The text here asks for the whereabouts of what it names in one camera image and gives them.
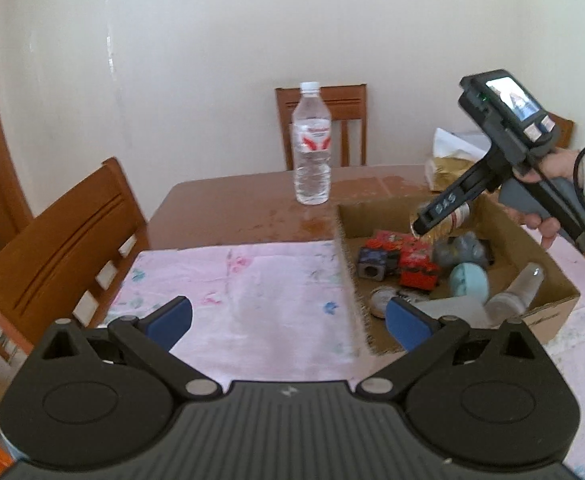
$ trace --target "pink tablecloth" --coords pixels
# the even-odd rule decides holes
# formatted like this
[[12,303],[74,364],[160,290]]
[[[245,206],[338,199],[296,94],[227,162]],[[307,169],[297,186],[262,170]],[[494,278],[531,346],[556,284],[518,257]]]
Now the pink tablecloth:
[[[582,293],[547,350],[582,409],[567,463],[585,478],[585,260],[564,240],[550,252]],[[194,319],[173,354],[225,388],[232,380],[353,384],[396,358],[367,350],[333,242],[141,253],[109,319],[143,317],[178,295],[192,301]]]

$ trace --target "wooden chair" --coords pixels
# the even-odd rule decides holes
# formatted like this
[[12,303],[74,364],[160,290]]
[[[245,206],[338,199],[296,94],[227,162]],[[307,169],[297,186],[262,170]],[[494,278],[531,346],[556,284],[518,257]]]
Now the wooden chair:
[[571,121],[570,119],[564,119],[563,117],[559,117],[559,115],[551,113],[549,113],[549,115],[551,116],[551,119],[559,125],[559,129],[561,131],[556,146],[558,148],[568,148],[572,139],[573,129],[575,129],[574,121]]
[[[0,251],[0,327],[28,353],[56,319],[73,318],[85,292],[98,303],[89,326],[98,325],[147,247],[145,227],[119,162],[109,158]],[[108,262],[116,274],[104,288],[96,277]]]
[[[293,147],[290,145],[290,123],[293,112],[301,99],[298,88],[276,88],[279,121],[284,141],[286,167],[293,169]],[[321,98],[326,103],[333,121],[341,122],[341,165],[350,166],[350,147],[348,143],[348,121],[362,121],[361,165],[366,165],[366,85],[324,86]]]

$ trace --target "wooden table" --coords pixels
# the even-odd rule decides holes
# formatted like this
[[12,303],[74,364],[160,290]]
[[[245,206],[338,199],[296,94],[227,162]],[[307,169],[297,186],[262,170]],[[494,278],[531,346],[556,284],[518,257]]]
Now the wooden table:
[[333,238],[335,203],[427,189],[422,165],[334,168],[330,200],[295,200],[293,174],[260,173],[177,184],[148,223],[151,249]]

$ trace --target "clear plastic bottle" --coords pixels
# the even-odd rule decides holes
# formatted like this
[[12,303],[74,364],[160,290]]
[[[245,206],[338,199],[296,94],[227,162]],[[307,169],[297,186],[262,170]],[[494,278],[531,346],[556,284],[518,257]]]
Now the clear plastic bottle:
[[330,193],[330,126],[319,83],[301,83],[301,100],[292,113],[291,144],[295,195],[305,205],[322,204]]
[[491,326],[499,325],[509,317],[521,316],[535,299],[543,282],[541,265],[528,264],[504,291],[495,294],[484,305]]
[[434,244],[436,241],[441,240],[442,238],[446,238],[455,229],[460,227],[471,215],[470,203],[464,202],[457,209],[455,209],[455,211],[450,213],[450,215],[439,222],[439,224],[433,227],[428,233],[420,237],[413,230],[413,223],[415,220],[417,220],[419,212],[426,206],[428,206],[428,203],[421,204],[415,211],[410,214],[410,232],[412,232],[413,236],[421,238],[430,244]]

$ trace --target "device screen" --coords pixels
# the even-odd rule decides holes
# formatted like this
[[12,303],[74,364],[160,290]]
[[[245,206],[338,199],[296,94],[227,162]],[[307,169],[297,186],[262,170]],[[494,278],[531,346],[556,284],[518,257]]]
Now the device screen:
[[486,85],[499,96],[520,121],[527,120],[540,110],[539,105],[512,78],[493,79]]

